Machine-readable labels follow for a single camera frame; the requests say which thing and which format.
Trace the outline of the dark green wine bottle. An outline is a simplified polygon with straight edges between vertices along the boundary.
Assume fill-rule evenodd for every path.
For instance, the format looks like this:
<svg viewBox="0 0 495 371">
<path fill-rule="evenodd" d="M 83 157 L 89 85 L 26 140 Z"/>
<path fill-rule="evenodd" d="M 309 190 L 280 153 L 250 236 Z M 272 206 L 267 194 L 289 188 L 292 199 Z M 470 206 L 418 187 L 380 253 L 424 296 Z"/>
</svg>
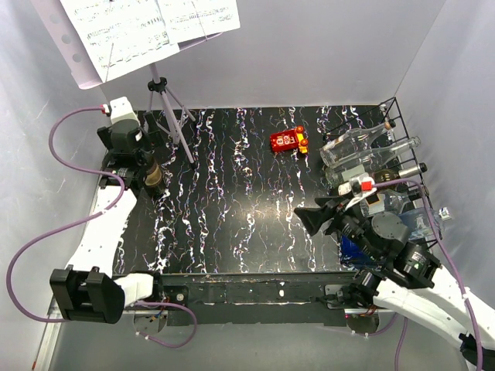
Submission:
<svg viewBox="0 0 495 371">
<path fill-rule="evenodd" d="M 145 191 L 150 197 L 161 197 L 166 190 L 162 170 L 153 154 L 146 153 L 145 160 Z"/>
</svg>

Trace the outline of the clear corked glass bottle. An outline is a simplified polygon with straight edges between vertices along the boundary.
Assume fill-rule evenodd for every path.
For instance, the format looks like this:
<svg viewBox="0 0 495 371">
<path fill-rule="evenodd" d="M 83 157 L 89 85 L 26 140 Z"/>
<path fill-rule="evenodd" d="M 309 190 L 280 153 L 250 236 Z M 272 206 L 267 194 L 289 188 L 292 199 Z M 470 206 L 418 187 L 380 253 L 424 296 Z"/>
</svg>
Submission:
<svg viewBox="0 0 495 371">
<path fill-rule="evenodd" d="M 368 129 L 350 129 L 321 147 L 320 157 L 325 166 L 333 167 L 348 155 L 369 149 L 376 139 L 387 134 L 395 126 L 393 121 L 385 121 L 383 124 Z"/>
</svg>

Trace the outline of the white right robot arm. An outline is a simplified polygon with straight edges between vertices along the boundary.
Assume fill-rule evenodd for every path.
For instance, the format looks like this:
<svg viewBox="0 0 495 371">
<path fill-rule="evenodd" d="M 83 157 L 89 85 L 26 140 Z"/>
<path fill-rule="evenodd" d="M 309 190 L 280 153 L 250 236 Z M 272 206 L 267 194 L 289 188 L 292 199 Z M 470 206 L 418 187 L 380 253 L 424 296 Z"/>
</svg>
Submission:
<svg viewBox="0 0 495 371">
<path fill-rule="evenodd" d="M 430 329 L 459 349 L 477 370 L 494 368 L 494 310 L 463 287 L 429 250 L 409 239 L 410 229 L 390 212 L 364 216 L 340 197 L 317 199 L 316 208 L 294 213 L 313 236 L 339 233 L 378 268 L 359 271 L 336 294 L 343 305 L 375 305 Z"/>
</svg>

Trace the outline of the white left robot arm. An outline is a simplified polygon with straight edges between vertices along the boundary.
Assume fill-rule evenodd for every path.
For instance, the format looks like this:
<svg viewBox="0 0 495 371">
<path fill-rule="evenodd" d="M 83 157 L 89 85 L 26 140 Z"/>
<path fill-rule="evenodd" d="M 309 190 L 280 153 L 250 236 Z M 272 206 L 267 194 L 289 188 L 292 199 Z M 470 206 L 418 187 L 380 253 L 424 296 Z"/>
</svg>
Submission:
<svg viewBox="0 0 495 371">
<path fill-rule="evenodd" d="M 152 143 L 131 108 L 118 111 L 103 106 L 101 110 L 111 123 L 97 130 L 108 150 L 98 171 L 97 218 L 87 223 L 67 267 L 54 270 L 49 285 L 63 319 L 114 324 L 137 301 L 149 309 L 164 302 L 165 292 L 153 273 L 112 277 L 112 261 L 126 221 L 146 179 L 157 178 L 158 166 Z"/>
</svg>

